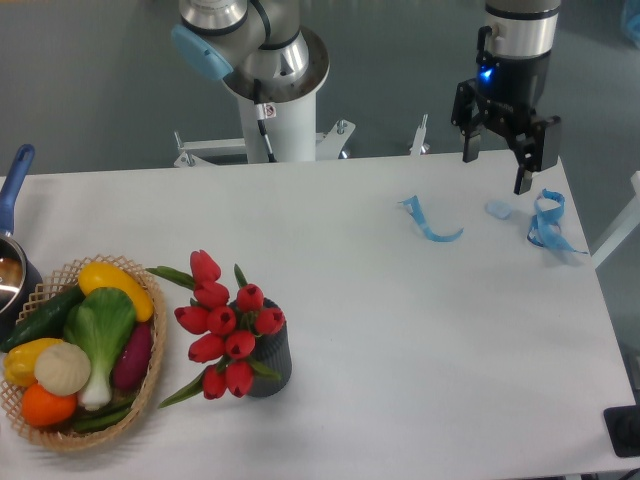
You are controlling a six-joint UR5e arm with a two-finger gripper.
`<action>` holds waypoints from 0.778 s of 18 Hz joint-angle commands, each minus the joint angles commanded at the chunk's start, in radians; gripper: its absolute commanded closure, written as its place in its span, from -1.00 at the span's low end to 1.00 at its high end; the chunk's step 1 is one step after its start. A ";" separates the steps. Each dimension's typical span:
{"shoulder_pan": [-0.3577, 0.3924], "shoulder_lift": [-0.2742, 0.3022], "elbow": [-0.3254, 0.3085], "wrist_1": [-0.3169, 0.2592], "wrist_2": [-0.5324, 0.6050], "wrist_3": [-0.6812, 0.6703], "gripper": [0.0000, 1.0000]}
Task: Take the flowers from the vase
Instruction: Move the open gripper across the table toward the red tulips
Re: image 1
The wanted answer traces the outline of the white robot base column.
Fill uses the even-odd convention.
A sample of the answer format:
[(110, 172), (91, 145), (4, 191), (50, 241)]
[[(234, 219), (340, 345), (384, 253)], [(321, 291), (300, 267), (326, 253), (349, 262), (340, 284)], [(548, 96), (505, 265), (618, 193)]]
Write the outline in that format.
[(262, 120), (277, 162), (308, 162), (316, 159), (316, 94), (288, 102), (265, 102), (258, 106), (237, 97), (246, 157), (249, 164), (268, 163), (268, 150), (259, 129)]

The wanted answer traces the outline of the silver robot arm with gripper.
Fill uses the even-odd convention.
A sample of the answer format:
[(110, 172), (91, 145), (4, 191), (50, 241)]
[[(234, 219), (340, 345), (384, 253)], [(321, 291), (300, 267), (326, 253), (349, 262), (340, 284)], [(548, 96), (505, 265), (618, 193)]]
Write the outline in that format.
[(503, 58), (534, 58), (551, 51), (560, 12), (558, 0), (487, 0), (486, 47)]

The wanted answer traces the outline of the silver robot arm blue cap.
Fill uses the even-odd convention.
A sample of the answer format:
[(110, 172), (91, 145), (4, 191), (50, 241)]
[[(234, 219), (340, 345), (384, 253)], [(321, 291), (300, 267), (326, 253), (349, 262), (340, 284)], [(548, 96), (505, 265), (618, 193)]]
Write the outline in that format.
[[(491, 131), (513, 152), (514, 190), (558, 161), (561, 121), (536, 111), (544, 90), (560, 5), (489, 1), (477, 34), (477, 70), (456, 88), (451, 122), (464, 139), (463, 160), (478, 157)], [(296, 1), (183, 1), (171, 40), (200, 75), (235, 96), (252, 163), (334, 160), (354, 125), (316, 129), (316, 94), (329, 72), (322, 40), (300, 23)]]

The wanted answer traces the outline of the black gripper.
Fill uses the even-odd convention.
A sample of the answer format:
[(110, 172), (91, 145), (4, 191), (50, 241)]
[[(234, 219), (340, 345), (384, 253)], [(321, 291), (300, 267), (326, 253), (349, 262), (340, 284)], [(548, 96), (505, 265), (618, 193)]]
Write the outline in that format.
[(514, 152), (518, 168), (514, 193), (527, 193), (533, 174), (557, 164), (561, 119), (544, 117), (536, 106), (544, 91), (551, 54), (534, 58), (478, 55), (476, 76), (456, 87), (451, 123), (463, 136), (464, 163), (478, 159), (481, 131), (503, 138)]

